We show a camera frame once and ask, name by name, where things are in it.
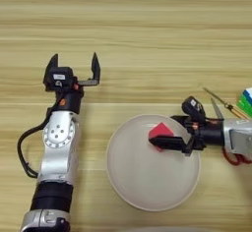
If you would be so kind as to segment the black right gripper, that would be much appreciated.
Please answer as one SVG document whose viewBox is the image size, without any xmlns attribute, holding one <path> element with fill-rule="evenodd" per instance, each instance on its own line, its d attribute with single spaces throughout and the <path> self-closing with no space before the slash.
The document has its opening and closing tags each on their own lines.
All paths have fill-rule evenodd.
<svg viewBox="0 0 252 232">
<path fill-rule="evenodd" d="M 189 116 L 173 115 L 172 119 L 186 128 L 193 137 L 185 143 L 181 137 L 156 136 L 149 142 L 161 150 L 181 151 L 190 155 L 193 148 L 203 150 L 207 145 L 224 146 L 223 120 L 206 120 L 197 122 Z"/>
</svg>

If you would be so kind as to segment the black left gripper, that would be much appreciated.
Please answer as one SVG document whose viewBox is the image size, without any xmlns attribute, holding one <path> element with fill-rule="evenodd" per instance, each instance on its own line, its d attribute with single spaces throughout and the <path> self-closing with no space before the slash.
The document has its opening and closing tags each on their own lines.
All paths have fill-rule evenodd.
<svg viewBox="0 0 252 232">
<path fill-rule="evenodd" d="M 51 68 L 58 66 L 58 55 L 54 54 L 46 66 L 43 79 L 45 80 L 45 90 L 54 91 L 56 101 L 47 109 L 47 113 L 53 111 L 70 111 L 76 114 L 80 113 L 81 101 L 84 97 L 84 87 L 93 87 L 99 84 L 100 65 L 96 53 L 92 60 L 93 78 L 85 81 L 79 81 L 77 77 L 64 80 L 47 78 Z"/>
</svg>

